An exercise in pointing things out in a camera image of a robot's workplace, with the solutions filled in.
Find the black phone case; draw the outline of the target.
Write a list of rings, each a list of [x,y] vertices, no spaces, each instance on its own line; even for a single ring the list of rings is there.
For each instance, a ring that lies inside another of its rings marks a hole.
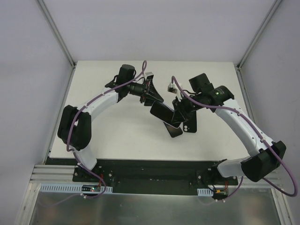
[[[191,118],[183,123],[183,131],[185,133],[197,132],[197,117],[196,112],[193,112]]]

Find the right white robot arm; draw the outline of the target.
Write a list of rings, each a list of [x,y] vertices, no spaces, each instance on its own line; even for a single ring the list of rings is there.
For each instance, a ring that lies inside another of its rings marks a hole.
[[[172,101],[172,122],[188,122],[197,110],[208,108],[231,128],[248,152],[245,158],[219,161],[215,168],[217,176],[246,176],[258,182],[280,166],[286,145],[282,141],[273,141],[254,124],[227,87],[215,88],[205,73],[191,78],[189,83],[194,92],[191,95],[186,94],[174,79],[168,85],[167,90],[176,94]]]

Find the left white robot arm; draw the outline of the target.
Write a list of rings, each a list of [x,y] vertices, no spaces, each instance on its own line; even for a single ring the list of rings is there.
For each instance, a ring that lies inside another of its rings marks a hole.
[[[91,171],[97,164],[90,144],[92,121],[104,110],[120,102],[128,94],[138,96],[144,106],[164,101],[154,87],[154,75],[144,75],[146,67],[147,62],[144,61],[142,71],[137,75],[134,66],[123,64],[119,73],[97,96],[79,106],[64,107],[57,136],[65,143],[67,151],[73,153],[81,167]]]

